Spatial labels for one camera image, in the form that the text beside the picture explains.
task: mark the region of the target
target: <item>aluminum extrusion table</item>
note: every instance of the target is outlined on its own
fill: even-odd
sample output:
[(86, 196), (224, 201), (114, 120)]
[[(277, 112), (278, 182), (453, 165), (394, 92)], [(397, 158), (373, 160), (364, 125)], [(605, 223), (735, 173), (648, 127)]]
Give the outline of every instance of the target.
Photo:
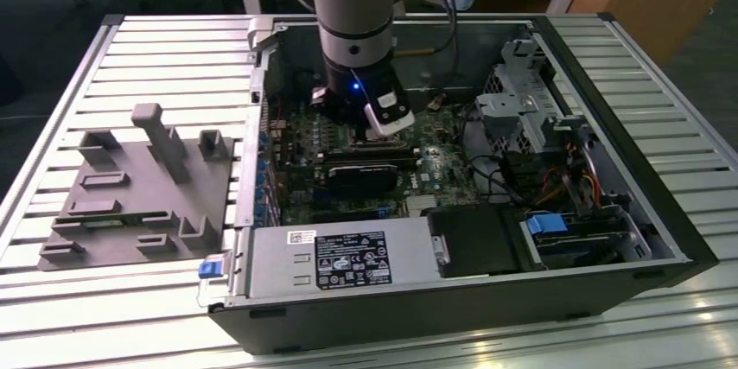
[[(156, 101), (182, 138), (242, 134), (254, 55), (248, 16), (129, 16), (100, 28), (0, 206), (0, 366), (729, 366), (738, 354), (738, 157), (616, 22), (555, 28), (720, 259), (601, 316), (282, 356), (249, 356), (197, 303), (197, 260), (34, 270), (81, 164), (84, 130), (142, 140), (133, 104)], [(568, 96), (573, 110), (576, 104)], [(240, 146), (225, 209), (232, 243)], [(212, 289), (221, 289), (214, 284)]]

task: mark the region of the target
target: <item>motherboard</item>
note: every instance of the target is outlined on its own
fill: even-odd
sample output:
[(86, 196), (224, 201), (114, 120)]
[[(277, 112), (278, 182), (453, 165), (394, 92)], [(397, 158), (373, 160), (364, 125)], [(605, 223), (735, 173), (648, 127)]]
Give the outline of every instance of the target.
[(420, 216), (479, 200), (457, 146), (459, 106), (421, 111), (390, 137), (301, 106), (272, 123), (282, 225)]

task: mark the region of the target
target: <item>power supply label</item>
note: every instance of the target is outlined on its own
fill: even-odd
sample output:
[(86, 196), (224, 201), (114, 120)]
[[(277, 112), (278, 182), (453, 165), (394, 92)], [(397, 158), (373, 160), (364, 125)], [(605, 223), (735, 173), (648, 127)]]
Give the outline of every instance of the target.
[(389, 284), (392, 271), (382, 232), (314, 237), (318, 289)]

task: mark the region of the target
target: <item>circuit board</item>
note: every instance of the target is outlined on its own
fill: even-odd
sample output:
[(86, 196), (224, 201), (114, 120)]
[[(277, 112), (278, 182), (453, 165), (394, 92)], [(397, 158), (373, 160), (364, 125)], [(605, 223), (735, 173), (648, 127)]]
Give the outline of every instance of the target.
[(328, 151), (352, 150), (356, 145), (352, 129), (330, 123), (304, 107), (288, 114), (276, 154), (285, 188), (280, 199), (282, 225), (316, 223), (316, 218), (333, 213), (374, 214), (378, 219), (417, 216), (405, 204), (416, 196), (432, 196), (429, 200), (435, 200), (436, 206), (477, 201), (479, 191), (455, 144), (459, 110), (421, 111), (414, 115), (414, 124), (392, 137), (372, 137), (368, 133), (364, 145), (410, 150), (413, 166), (398, 170), (392, 190), (366, 198), (336, 198), (322, 186), (325, 168), (320, 166), (320, 157)]

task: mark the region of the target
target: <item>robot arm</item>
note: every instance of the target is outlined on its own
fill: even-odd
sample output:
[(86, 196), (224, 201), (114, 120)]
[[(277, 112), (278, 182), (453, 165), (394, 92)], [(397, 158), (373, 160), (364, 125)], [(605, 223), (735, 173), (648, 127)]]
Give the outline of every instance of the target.
[[(445, 3), (445, 0), (426, 0)], [(465, 9), (472, 0), (455, 0)], [(412, 125), (406, 93), (392, 68), (392, 6), (394, 0), (314, 0), (326, 86), (310, 104), (361, 134), (380, 136)]]

